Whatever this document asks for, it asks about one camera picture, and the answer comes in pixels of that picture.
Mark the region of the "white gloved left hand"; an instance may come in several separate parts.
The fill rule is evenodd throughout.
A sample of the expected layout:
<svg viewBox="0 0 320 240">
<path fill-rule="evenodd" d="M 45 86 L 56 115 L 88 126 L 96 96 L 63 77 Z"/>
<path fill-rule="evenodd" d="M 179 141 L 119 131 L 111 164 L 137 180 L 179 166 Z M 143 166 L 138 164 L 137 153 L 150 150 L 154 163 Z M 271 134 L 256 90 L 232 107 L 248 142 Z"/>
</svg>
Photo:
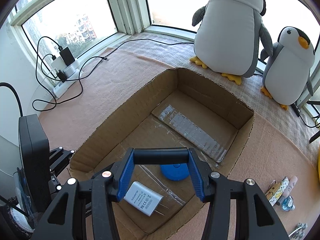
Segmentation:
<svg viewBox="0 0 320 240">
<path fill-rule="evenodd" d="M 30 193 L 26 182 L 24 181 L 23 171 L 17 168 L 17 171 L 13 174 L 13 179 L 18 201 L 18 204 L 15 204 L 15 206 L 24 211 L 27 215 L 25 216 L 13 208 L 10 210 L 11 215 L 13 216 L 14 222 L 20 229 L 22 229 L 23 232 L 32 235 L 36 222 L 34 220 L 35 216 L 32 212 Z"/>
</svg>

